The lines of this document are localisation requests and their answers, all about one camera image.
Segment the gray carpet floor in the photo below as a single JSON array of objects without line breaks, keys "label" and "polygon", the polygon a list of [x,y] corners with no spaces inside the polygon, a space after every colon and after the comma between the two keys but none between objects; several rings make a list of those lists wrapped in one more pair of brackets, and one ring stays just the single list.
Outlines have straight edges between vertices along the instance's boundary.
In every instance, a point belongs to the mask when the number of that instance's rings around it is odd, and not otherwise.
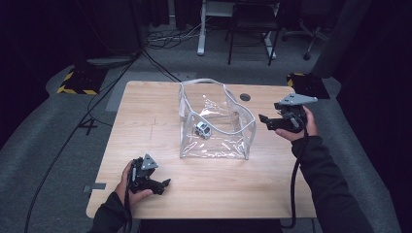
[{"label": "gray carpet floor", "polygon": [[[228,42],[224,41],[224,35],[225,31],[221,30],[208,34],[204,56],[196,54],[197,37],[172,49],[147,51],[154,60],[183,80],[210,78],[221,83],[286,85],[288,73],[311,71],[323,47],[323,43],[316,43],[312,59],[305,61],[302,55],[307,40],[290,38],[287,42],[279,41],[277,58],[271,66],[267,66],[264,48],[235,48],[232,64],[227,65]],[[88,193],[83,189],[95,181],[125,82],[172,82],[141,55],[118,85],[93,109],[91,115],[98,120],[98,127],[87,136],[86,129],[76,127],[87,112],[87,106],[97,103],[107,89],[98,96],[57,94],[71,68],[67,67],[50,78],[46,86],[50,98],[27,117],[0,151],[0,232],[23,231],[33,195],[57,154],[60,156],[53,163],[36,199],[28,232],[88,231],[92,219],[86,216]],[[113,82],[122,69],[110,70],[102,89]],[[389,192],[335,99],[340,89],[339,82],[331,78],[324,83],[331,98],[308,107],[315,114],[325,144],[331,148],[332,156],[374,230],[400,232]],[[322,232],[319,223],[315,222],[316,232]],[[300,218],[295,229],[285,232],[312,232],[311,219]]]}]

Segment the office chair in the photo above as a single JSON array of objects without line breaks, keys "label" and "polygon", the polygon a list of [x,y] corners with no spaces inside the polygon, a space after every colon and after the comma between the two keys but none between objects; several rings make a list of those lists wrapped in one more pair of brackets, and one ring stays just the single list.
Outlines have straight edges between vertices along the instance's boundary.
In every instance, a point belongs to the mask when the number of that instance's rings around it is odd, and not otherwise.
[{"label": "office chair", "polygon": [[321,39],[324,42],[328,40],[328,36],[324,33],[324,31],[325,29],[331,29],[332,27],[331,14],[333,1],[334,0],[300,0],[300,6],[298,9],[298,23],[301,30],[287,31],[282,37],[282,41],[286,42],[290,36],[309,36],[311,41],[305,54],[303,55],[303,59],[305,60],[310,59],[310,51],[316,39]]},{"label": "office chair", "polygon": [[279,31],[282,29],[276,20],[274,6],[279,1],[268,0],[236,0],[233,6],[233,14],[229,29],[227,30],[225,41],[228,34],[230,38],[230,51],[227,64],[230,65],[232,51],[234,46],[251,47],[255,45],[235,45],[233,44],[234,35],[238,32],[244,33],[259,33],[261,41],[264,42],[271,31],[276,31],[275,38],[272,43],[272,50],[269,55],[268,65],[272,63],[272,56],[278,41]]}]

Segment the person's left hand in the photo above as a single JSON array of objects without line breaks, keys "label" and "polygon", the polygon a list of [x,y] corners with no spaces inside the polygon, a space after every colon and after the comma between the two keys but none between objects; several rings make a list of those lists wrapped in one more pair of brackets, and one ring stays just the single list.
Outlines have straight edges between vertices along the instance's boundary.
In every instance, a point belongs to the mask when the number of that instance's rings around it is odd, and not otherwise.
[{"label": "person's left hand", "polygon": [[[127,183],[128,183],[128,174],[130,172],[130,161],[127,166],[124,168],[123,173],[121,174],[121,181],[120,183],[116,186],[115,193],[118,195],[119,199],[121,200],[121,203],[124,205],[124,195],[127,189]],[[129,202],[130,202],[130,207],[132,207],[134,204],[137,202],[145,199],[146,197],[154,194],[150,189],[142,190],[137,193],[133,193],[130,190],[127,190],[129,192]]]}]

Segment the desk leg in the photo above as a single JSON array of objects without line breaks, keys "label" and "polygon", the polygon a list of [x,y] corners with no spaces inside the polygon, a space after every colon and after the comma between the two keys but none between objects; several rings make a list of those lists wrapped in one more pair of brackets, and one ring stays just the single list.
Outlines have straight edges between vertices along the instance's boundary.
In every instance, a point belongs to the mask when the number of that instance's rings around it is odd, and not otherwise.
[{"label": "desk leg", "polygon": [[197,46],[197,55],[205,54],[205,43],[206,43],[206,0],[203,0],[199,45]]},{"label": "desk leg", "polygon": [[[272,32],[269,32],[269,34],[264,39],[264,44],[266,45],[267,55],[268,56],[270,56],[270,53],[272,52],[272,42],[270,41],[270,36],[271,35],[272,35]],[[276,58],[276,52],[273,51],[272,60],[274,60],[275,58]]]}]

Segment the wooden table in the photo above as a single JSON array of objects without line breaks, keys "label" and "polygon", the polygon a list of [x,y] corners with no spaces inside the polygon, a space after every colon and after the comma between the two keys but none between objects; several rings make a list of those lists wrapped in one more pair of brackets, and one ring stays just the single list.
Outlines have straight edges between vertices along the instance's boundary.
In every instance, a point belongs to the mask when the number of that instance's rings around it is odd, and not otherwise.
[{"label": "wooden table", "polygon": [[[266,129],[258,114],[276,117],[273,103],[287,86],[229,84],[227,87],[257,120],[249,160],[180,158],[179,83],[129,82],[98,172],[104,190],[92,191],[86,209],[94,217],[120,181],[125,165],[148,153],[159,164],[151,178],[171,179],[163,195],[152,195],[132,210],[136,218],[291,217],[290,185],[295,158],[291,143]],[[249,102],[239,95],[251,95]],[[310,189],[298,172],[296,215],[316,217]]]}]

